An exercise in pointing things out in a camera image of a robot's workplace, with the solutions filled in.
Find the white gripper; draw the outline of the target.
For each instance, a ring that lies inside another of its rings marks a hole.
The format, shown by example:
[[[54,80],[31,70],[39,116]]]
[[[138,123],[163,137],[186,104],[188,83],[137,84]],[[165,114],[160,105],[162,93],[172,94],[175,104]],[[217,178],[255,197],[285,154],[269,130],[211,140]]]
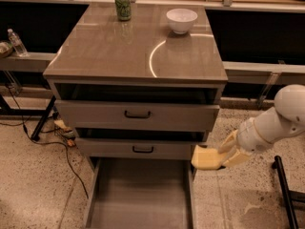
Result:
[[[232,131],[218,148],[220,154],[225,154],[222,165],[226,168],[239,165],[250,159],[251,153],[262,153],[271,149],[273,144],[260,136],[254,125],[254,118],[242,122],[238,130]]]

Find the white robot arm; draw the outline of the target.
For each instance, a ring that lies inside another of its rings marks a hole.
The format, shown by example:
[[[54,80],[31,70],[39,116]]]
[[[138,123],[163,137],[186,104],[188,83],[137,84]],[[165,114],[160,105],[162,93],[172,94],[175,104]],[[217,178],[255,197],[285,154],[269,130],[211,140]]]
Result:
[[[263,153],[283,139],[305,131],[305,86],[289,85],[277,92],[274,105],[256,117],[242,122],[217,153],[224,155],[218,167],[232,167],[250,155]]]

